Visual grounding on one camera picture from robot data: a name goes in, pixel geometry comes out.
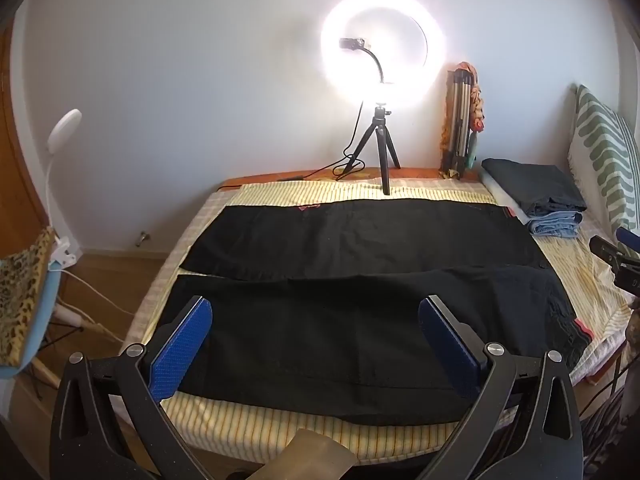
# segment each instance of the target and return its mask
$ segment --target pillowcase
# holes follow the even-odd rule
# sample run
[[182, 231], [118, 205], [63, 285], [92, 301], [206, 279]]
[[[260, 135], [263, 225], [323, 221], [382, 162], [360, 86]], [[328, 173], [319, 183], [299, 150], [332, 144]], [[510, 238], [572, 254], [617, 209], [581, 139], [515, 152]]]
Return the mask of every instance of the pillowcase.
[[[640, 163], [638, 147], [625, 120], [580, 86], [569, 167], [588, 211], [616, 240], [624, 227], [640, 235]], [[630, 250], [618, 244], [629, 253]]]

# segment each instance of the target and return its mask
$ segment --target leopard print fabric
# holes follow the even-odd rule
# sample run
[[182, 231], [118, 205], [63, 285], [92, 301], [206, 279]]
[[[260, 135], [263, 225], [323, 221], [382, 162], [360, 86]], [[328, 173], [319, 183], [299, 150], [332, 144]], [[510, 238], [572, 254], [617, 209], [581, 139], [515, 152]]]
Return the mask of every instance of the leopard print fabric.
[[0, 260], [0, 365], [20, 365], [53, 239], [53, 229], [47, 227], [31, 247]]

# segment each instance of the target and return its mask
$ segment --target wooden door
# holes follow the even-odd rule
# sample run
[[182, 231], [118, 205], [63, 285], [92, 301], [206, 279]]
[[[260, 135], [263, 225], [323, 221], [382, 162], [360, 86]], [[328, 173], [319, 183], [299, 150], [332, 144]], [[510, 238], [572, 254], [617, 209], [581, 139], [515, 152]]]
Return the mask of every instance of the wooden door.
[[9, 88], [11, 25], [0, 36], [0, 258], [30, 246], [47, 224], [22, 158]]

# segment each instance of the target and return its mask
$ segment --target cable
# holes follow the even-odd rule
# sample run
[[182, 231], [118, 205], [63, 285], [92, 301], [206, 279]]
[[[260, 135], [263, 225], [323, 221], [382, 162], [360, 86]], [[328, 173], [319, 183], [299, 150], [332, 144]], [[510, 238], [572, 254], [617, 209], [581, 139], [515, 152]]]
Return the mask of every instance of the cable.
[[[51, 203], [50, 203], [51, 191], [49, 189], [49, 180], [50, 180], [49, 177], [51, 175], [52, 167], [53, 167], [53, 158], [49, 161], [49, 165], [47, 166], [47, 173], [45, 174], [45, 177], [44, 177], [44, 200], [47, 207], [47, 218], [49, 219], [49, 227], [53, 229], [53, 218], [51, 217]], [[53, 235], [54, 235], [54, 238], [56, 239], [56, 242], [60, 243], [60, 238], [58, 238], [58, 235], [56, 234], [55, 229], [53, 229]]]
[[124, 314], [127, 314], [128, 316], [133, 316], [132, 313], [128, 312], [127, 310], [124, 310], [123, 308], [120, 308], [119, 306], [117, 306], [115, 303], [113, 303], [113, 301], [111, 301], [109, 298], [107, 298], [103, 293], [95, 290], [95, 288], [93, 288], [91, 285], [89, 285], [89, 283], [87, 283], [85, 280], [83, 280], [82, 278], [79, 278], [78, 276], [76, 276], [74, 273], [69, 272], [66, 269], [49, 269], [49, 272], [64, 272], [65, 274], [68, 274], [69, 276], [73, 276], [76, 280], [78, 280], [81, 283], [84, 283], [86, 286], [88, 286], [92, 291], [94, 291], [98, 296], [100, 296], [101, 298], [103, 298], [105, 301], [107, 301], [108, 303], [111, 304], [111, 306], [113, 306], [114, 308], [116, 308], [117, 310], [123, 312]]
[[640, 357], [640, 352], [633, 358], [631, 359], [631, 361], [624, 367], [622, 368], [622, 371], [618, 374], [617, 377], [614, 377], [612, 380], [610, 380], [607, 384], [605, 384], [601, 389], [598, 390], [598, 393], [595, 394], [593, 397], [591, 397], [591, 400], [589, 402], [587, 402], [587, 405], [582, 409], [582, 411], [580, 412], [579, 416], [582, 416], [584, 414], [584, 412], [587, 411], [588, 407], [591, 406], [591, 403], [596, 400], [598, 398], [598, 396], [607, 388], [609, 388], [614, 381], [617, 381], [619, 377], [622, 376], [623, 373], [625, 373], [628, 368], [636, 362], [636, 359], [638, 359], [638, 357]]
[[359, 158], [356, 159], [356, 164], [360, 163], [362, 166], [358, 169], [353, 169], [352, 171], [350, 171], [347, 174], [336, 174], [335, 170], [337, 168], [341, 168], [343, 166], [346, 166], [349, 161], [353, 158], [353, 153], [347, 154], [347, 150], [351, 147], [351, 145], [353, 144], [353, 141], [356, 138], [356, 131], [358, 130], [358, 124], [360, 123], [360, 115], [362, 114], [362, 106], [364, 105], [364, 101], [360, 102], [360, 108], [358, 109], [358, 117], [356, 118], [356, 124], [353, 127], [353, 134], [351, 135], [351, 140], [349, 141], [349, 143], [347, 144], [347, 146], [342, 150], [342, 155], [343, 157], [340, 160], [336, 160], [335, 162], [332, 162], [331, 164], [327, 164], [324, 168], [320, 168], [319, 170], [315, 170], [312, 171], [309, 174], [306, 174], [304, 177], [302, 177], [302, 180], [306, 180], [307, 178], [309, 178], [311, 175], [314, 175], [316, 173], [318, 173], [319, 171], [322, 170], [326, 170], [327, 168], [330, 168], [332, 166], [334, 166], [332, 173], [334, 174], [334, 176], [336, 176], [336, 180], [341, 180], [342, 178], [344, 178], [345, 176], [347, 176], [347, 174], [351, 174], [351, 173], [355, 173], [356, 171], [362, 171], [364, 170], [364, 168], [366, 167], [364, 161], [360, 160]]
[[98, 324], [95, 322], [95, 319], [91, 316], [89, 316], [84, 310], [81, 310], [80, 308], [73, 306], [72, 304], [67, 303], [66, 301], [64, 301], [62, 298], [60, 298], [60, 296], [58, 296], [57, 301], [59, 304], [61, 304], [62, 306], [66, 306], [69, 310], [73, 310], [76, 314], [80, 314], [80, 316], [85, 317], [88, 321], [91, 321], [92, 323]]
[[69, 310], [73, 310], [74, 312], [78, 313], [80, 316], [85, 317], [89, 322], [93, 323], [96, 326], [101, 327], [107, 334], [109, 334], [111, 337], [113, 337], [115, 340], [120, 341], [121, 343], [124, 343], [124, 340], [119, 338], [118, 336], [116, 336], [111, 330], [109, 330], [107, 327], [105, 327], [102, 323], [98, 323], [93, 317], [89, 316], [84, 310], [67, 303], [66, 301], [64, 301], [62, 298], [60, 298], [60, 296], [57, 297], [57, 301], [58, 303], [60, 303], [62, 306], [68, 308]]
[[622, 362], [622, 354], [618, 356], [616, 359], [616, 368], [613, 371], [613, 384], [611, 385], [611, 393], [612, 396], [616, 392], [616, 386], [618, 386], [618, 378], [620, 377], [620, 363]]

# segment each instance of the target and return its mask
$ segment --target mattress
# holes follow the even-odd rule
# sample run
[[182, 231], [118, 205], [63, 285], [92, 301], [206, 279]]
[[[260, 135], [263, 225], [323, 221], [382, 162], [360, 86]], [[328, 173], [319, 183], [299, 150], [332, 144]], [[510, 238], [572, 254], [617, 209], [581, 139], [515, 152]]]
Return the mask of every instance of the mattress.
[[[435, 179], [392, 179], [392, 194], [382, 195], [375, 180], [351, 182], [281, 182], [251, 184], [241, 190], [212, 194], [183, 233], [165, 261], [136, 313], [123, 349], [151, 338], [169, 291], [178, 274], [192, 274], [179, 268], [189, 248], [225, 205], [305, 205], [369, 198], [428, 198], [459, 202], [495, 203], [483, 184]], [[593, 341], [571, 372], [575, 384], [593, 373], [624, 341], [630, 316], [630, 300], [613, 285], [609, 267], [593, 257], [588, 240], [602, 229], [588, 214], [576, 240], [535, 238], [553, 265], [569, 295], [577, 317], [593, 332]], [[119, 397], [113, 397], [116, 412], [129, 417]], [[246, 406], [234, 402], [204, 399], [177, 392], [162, 407], [183, 439], [201, 449], [256, 463], [265, 463], [306, 428], [325, 434], [355, 453], [361, 465], [394, 462], [433, 452], [444, 444], [456, 423], [428, 426], [361, 426], [338, 418]], [[513, 410], [501, 419], [511, 420]]]

